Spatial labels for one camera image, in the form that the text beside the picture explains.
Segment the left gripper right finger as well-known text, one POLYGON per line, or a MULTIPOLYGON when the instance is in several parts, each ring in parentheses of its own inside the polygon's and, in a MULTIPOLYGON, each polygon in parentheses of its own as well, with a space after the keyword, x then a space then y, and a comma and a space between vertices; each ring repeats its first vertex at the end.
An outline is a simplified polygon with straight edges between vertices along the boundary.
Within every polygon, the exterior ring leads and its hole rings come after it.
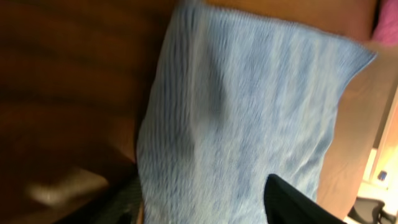
POLYGON ((275 174, 267 177, 264 207, 268 224, 345 224, 275 174))

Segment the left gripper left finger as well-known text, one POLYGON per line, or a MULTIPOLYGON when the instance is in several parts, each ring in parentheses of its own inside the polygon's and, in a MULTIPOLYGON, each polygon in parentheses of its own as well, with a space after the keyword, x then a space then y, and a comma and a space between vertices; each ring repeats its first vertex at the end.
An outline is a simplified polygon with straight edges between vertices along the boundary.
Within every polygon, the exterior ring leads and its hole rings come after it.
POLYGON ((133 224, 140 215, 142 189, 137 174, 55 224, 133 224))

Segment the blue microfiber cloth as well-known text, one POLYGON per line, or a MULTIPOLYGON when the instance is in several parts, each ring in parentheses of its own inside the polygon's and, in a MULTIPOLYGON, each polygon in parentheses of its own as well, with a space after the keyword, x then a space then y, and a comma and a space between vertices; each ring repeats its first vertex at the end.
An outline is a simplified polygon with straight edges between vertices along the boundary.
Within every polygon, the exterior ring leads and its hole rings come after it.
POLYGON ((182 1, 137 141, 146 223, 265 223, 276 174, 316 201, 340 98, 376 54, 338 35, 182 1))

